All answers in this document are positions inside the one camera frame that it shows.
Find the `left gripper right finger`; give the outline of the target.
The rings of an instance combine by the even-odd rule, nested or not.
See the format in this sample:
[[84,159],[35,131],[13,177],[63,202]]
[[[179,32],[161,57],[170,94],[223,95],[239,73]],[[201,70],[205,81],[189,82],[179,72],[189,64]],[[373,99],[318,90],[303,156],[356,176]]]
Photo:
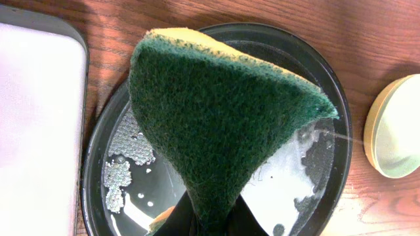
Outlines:
[[251,210],[243,200],[241,195],[238,196],[234,207],[230,211],[227,224],[227,236],[268,236],[265,230],[255,219]]

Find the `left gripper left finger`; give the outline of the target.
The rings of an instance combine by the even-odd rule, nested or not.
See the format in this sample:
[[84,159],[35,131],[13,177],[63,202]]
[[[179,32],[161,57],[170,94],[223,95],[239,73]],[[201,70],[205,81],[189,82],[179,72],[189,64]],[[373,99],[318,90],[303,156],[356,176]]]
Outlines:
[[185,191],[154,236],[196,236],[197,222],[188,192]]

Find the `green yellow sponge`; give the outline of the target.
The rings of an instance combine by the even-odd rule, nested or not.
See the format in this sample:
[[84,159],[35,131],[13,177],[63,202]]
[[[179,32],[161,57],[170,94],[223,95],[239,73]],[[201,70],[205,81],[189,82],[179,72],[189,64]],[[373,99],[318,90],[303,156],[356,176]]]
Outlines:
[[141,132],[180,174],[200,235],[224,235],[252,174],[296,130],[337,110],[287,69],[188,28],[148,31],[129,72]]

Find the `yellow plate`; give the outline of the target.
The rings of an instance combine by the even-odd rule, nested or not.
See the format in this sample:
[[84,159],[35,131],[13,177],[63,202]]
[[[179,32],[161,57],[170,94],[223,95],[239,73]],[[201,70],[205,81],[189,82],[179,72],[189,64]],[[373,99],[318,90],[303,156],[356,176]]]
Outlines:
[[397,79],[387,85],[376,97],[375,101],[373,102],[370,111],[367,115],[365,127],[364,127],[364,150],[367,156],[368,161],[370,162],[371,166],[375,168],[378,172],[382,175],[383,173],[379,170],[377,158],[375,156],[375,137],[377,134],[377,127],[381,118],[381,113],[383,110],[383,105],[387,96],[390,94],[392,88],[398,83],[399,80]]

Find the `light green plate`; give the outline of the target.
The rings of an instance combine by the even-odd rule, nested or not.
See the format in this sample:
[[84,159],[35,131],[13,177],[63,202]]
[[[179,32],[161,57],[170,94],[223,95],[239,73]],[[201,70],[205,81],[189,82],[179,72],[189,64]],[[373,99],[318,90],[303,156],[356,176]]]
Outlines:
[[419,167],[419,75],[398,81],[383,105],[375,137],[379,170],[402,178]]

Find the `round black tray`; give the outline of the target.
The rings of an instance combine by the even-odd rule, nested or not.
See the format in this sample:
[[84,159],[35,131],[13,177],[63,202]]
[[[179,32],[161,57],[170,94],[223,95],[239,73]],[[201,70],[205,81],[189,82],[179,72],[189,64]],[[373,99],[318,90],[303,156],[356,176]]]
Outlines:
[[[307,78],[336,107],[337,119],[298,130],[241,192],[265,234],[319,235],[343,192],[352,155],[350,110],[337,76],[319,52],[282,29],[233,23],[203,32]],[[102,112],[85,158],[82,208],[88,234],[145,235],[184,192],[180,176],[139,131],[122,84]]]

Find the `rectangular black tray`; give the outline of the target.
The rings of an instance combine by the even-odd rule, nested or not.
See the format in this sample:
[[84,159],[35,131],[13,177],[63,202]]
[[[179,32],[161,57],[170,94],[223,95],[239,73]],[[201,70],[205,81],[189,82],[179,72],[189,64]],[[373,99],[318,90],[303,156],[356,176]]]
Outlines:
[[74,235],[89,50],[69,23],[1,6],[1,234]]

